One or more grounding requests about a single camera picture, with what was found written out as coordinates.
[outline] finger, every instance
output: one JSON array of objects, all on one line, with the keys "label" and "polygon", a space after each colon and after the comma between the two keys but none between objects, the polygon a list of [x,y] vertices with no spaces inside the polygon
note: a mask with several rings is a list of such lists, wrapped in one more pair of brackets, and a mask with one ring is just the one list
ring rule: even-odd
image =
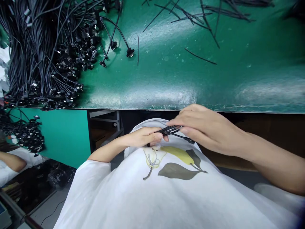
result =
[{"label": "finger", "polygon": [[199,130],[190,128],[190,127],[182,127],[180,129],[181,133],[184,133],[187,137],[199,143],[200,145],[209,148],[211,144],[214,144],[215,141],[206,136],[204,133]]},{"label": "finger", "polygon": [[164,141],[169,142],[168,136],[164,136],[163,139],[164,139]]},{"label": "finger", "polygon": [[141,129],[139,129],[141,131],[141,134],[143,136],[147,136],[147,135],[150,135],[156,131],[159,131],[161,130],[162,128],[160,127],[142,127]]},{"label": "finger", "polygon": [[190,110],[190,111],[206,111],[208,110],[208,108],[201,106],[199,104],[193,103],[185,108],[183,108],[179,113],[182,113],[186,110]]},{"label": "finger", "polygon": [[153,146],[153,145],[155,145],[155,144],[157,144],[157,143],[160,143],[160,142],[161,142],[161,139],[156,140],[156,141],[154,141],[154,142],[150,142],[150,146]]},{"label": "finger", "polygon": [[166,125],[168,125],[168,126],[188,126],[188,127],[198,129],[199,126],[201,127],[204,125],[204,122],[205,121],[202,118],[178,115],[176,118],[167,122]]},{"label": "finger", "polygon": [[149,143],[149,142],[157,142],[157,141],[159,141],[159,140],[161,140],[163,138],[163,134],[161,134],[161,133],[152,133],[152,134],[150,134],[148,136],[145,136],[144,138],[145,138],[145,141],[147,143]]}]

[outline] green workbench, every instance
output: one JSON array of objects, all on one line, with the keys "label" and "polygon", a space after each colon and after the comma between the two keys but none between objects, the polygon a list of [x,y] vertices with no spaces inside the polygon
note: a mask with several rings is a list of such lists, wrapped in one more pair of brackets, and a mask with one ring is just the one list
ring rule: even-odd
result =
[{"label": "green workbench", "polygon": [[[107,68],[96,63],[82,74],[78,108],[179,110],[198,103],[224,112],[305,113],[305,27],[282,18],[293,1],[275,0],[269,8],[240,7],[256,19],[251,23],[221,15],[216,35],[220,49],[208,30],[189,20],[170,23],[177,18],[166,10],[142,32],[160,11],[154,4],[167,0],[149,1],[150,7],[142,2],[124,1],[119,22],[135,55],[126,57],[127,48],[116,32],[119,47],[110,50]],[[178,4],[192,14],[202,12],[199,0]],[[218,6],[219,1],[204,4]],[[110,17],[116,21],[117,13]],[[217,14],[207,18],[214,30]],[[105,23],[112,31],[114,26]],[[192,56],[186,47],[217,65]]]}]

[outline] forearm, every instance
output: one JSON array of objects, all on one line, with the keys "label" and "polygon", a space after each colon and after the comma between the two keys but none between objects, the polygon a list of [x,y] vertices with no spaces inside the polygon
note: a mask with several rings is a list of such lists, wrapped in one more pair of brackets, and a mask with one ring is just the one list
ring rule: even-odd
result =
[{"label": "forearm", "polygon": [[122,138],[119,137],[109,142],[107,145],[94,151],[88,160],[100,161],[100,162],[110,162],[116,155],[127,148],[123,144]]},{"label": "forearm", "polygon": [[244,159],[253,163],[274,185],[298,195],[305,195],[305,159],[263,138],[250,134],[251,143]]},{"label": "forearm", "polygon": [[0,160],[3,161],[8,167],[15,172],[20,172],[27,165],[26,161],[22,158],[0,151]]}]

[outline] left hand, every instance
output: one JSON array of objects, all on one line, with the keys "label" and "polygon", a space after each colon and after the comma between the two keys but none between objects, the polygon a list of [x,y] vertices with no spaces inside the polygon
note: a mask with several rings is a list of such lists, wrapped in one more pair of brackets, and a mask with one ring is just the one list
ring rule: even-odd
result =
[{"label": "left hand", "polygon": [[142,127],[135,132],[122,136],[122,143],[128,147],[142,147],[147,143],[150,143],[151,146],[155,145],[158,142],[161,142],[161,139],[164,138],[168,142],[168,136],[163,137],[161,133],[155,133],[156,131],[161,130],[160,127]]}]

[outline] floor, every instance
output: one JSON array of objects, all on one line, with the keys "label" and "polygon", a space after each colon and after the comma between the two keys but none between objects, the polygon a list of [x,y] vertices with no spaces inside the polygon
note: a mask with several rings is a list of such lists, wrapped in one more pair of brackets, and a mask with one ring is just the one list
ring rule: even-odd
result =
[{"label": "floor", "polygon": [[69,183],[63,190],[55,192],[44,204],[32,213],[31,217],[36,221],[36,223],[41,225],[43,222],[41,225],[42,228],[53,229],[64,205],[64,202],[62,201],[67,198],[70,186],[71,183]]}]

